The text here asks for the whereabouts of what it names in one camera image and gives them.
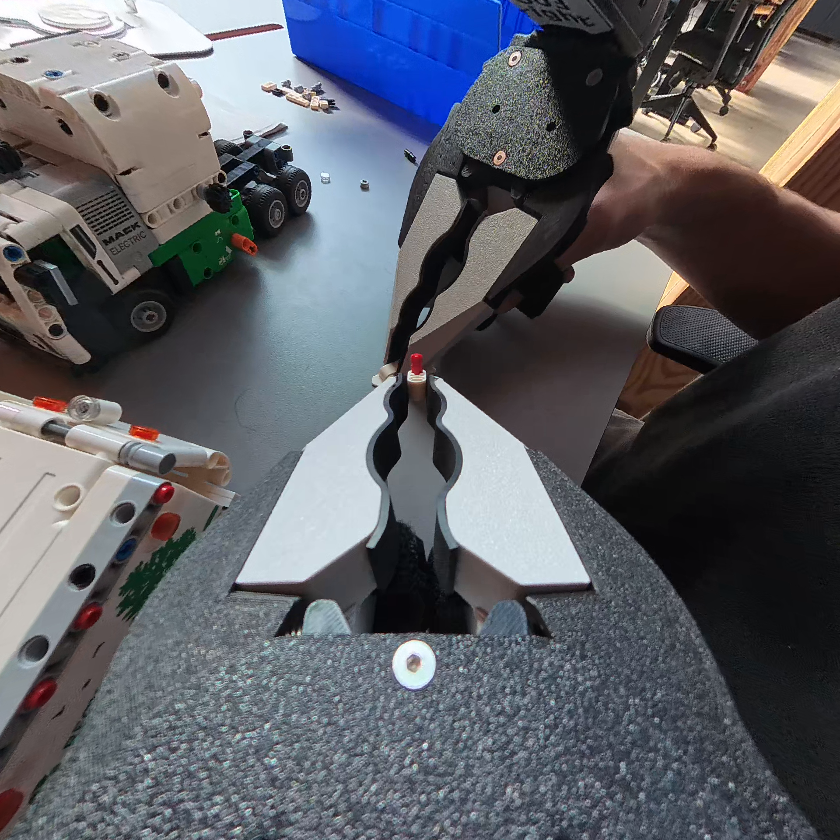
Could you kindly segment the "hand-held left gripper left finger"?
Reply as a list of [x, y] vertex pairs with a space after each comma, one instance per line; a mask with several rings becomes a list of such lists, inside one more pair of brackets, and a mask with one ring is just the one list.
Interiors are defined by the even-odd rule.
[[387, 479], [402, 454], [408, 403], [405, 377], [391, 376], [306, 445], [237, 591], [331, 601], [350, 630], [374, 628], [376, 596], [400, 549]]

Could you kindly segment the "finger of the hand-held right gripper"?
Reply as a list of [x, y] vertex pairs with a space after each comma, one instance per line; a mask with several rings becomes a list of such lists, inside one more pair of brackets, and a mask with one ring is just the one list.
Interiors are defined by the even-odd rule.
[[406, 355], [435, 360], [481, 323], [492, 309], [485, 299], [538, 219], [512, 208], [482, 220], [472, 234], [465, 264], [455, 282], [438, 294], [423, 325], [409, 340]]
[[489, 318], [489, 218], [436, 174], [400, 245], [383, 371], [434, 361]]

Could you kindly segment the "white lego container assembly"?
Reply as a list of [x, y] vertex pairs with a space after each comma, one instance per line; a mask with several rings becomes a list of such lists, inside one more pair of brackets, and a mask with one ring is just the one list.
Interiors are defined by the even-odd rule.
[[1, 402], [2, 838], [76, 740], [150, 595], [235, 494], [226, 454], [121, 405]]

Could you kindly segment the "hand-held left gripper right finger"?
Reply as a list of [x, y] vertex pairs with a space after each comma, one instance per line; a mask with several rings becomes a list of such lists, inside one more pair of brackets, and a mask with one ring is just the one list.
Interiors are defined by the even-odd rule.
[[592, 580], [526, 446], [442, 378], [427, 384], [433, 463], [444, 479], [432, 551], [442, 590], [489, 611]]

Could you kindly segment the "pile of small tan lego pieces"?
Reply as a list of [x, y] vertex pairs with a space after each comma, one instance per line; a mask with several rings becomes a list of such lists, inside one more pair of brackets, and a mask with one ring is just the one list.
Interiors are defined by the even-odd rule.
[[334, 112], [339, 109], [336, 99], [327, 94], [320, 80], [310, 86], [295, 84], [289, 79], [281, 82], [265, 81], [259, 87], [269, 95], [285, 99], [307, 110]]

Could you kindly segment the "person's right forearm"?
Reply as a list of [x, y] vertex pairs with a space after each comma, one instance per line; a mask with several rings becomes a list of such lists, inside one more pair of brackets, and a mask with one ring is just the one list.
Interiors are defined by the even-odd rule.
[[652, 143], [640, 240], [755, 339], [839, 296], [838, 213], [707, 150]]

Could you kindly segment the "person's right hand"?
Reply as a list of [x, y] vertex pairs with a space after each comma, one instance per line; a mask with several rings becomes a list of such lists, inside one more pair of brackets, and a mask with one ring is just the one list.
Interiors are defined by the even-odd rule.
[[563, 280], [571, 281], [584, 259], [628, 244], [651, 224], [652, 149], [649, 138], [630, 129], [616, 134], [609, 149], [612, 174], [595, 195], [582, 231], [554, 261]]

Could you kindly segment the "red tape strip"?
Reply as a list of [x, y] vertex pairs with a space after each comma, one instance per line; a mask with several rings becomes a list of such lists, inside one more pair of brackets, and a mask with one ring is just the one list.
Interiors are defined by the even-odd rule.
[[248, 27], [241, 27], [241, 28], [230, 28], [226, 30], [220, 30], [213, 33], [206, 34], [205, 37], [210, 40], [211, 42], [218, 42], [222, 40], [228, 39], [236, 39], [241, 37], [246, 37], [250, 35], [260, 35], [270, 32], [277, 32], [283, 30], [285, 27], [283, 24], [277, 23], [270, 23], [270, 24], [259, 24], [254, 26]]

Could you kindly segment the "white green lego truck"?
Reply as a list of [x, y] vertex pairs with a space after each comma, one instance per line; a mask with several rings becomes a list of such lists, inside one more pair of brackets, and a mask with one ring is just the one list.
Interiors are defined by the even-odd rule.
[[312, 199], [289, 145], [215, 140], [176, 63], [94, 35], [3, 49], [1, 124], [2, 335], [82, 371]]

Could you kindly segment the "black office chair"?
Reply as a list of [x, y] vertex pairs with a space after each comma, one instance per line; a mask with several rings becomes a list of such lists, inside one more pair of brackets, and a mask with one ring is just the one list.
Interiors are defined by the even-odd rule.
[[659, 86], [649, 91], [640, 107], [668, 119], [666, 142], [678, 124], [689, 125], [709, 138], [714, 151], [718, 136], [695, 101], [699, 89], [715, 88], [722, 100], [722, 113], [729, 111], [731, 92], [747, 75], [756, 56], [761, 25], [753, 20], [759, 2], [713, 2], [712, 16], [705, 26], [678, 35], [669, 65], [658, 72]]

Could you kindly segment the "blue plastic bin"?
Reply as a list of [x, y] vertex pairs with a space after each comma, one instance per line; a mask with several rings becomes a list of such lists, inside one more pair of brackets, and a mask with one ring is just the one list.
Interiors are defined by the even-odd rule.
[[292, 53], [441, 126], [488, 59], [538, 26], [505, 1], [284, 1]]

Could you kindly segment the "wooden board stand white base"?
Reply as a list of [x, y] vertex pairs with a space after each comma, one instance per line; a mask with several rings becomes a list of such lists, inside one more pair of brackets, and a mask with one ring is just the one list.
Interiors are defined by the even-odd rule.
[[[101, 32], [59, 30], [40, 22], [40, 6], [55, 2], [82, 3], [107, 9], [114, 26]], [[168, 6], [152, 1], [2, 1], [1, 47], [9, 49], [61, 35], [115, 39], [161, 59], [209, 56], [214, 47], [205, 35]]]

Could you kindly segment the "clear round disc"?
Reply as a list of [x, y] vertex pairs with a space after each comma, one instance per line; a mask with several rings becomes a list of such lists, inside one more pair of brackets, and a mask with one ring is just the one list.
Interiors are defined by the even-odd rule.
[[59, 30], [100, 32], [114, 26], [107, 9], [84, 3], [55, 2], [38, 7], [38, 19], [47, 27]]

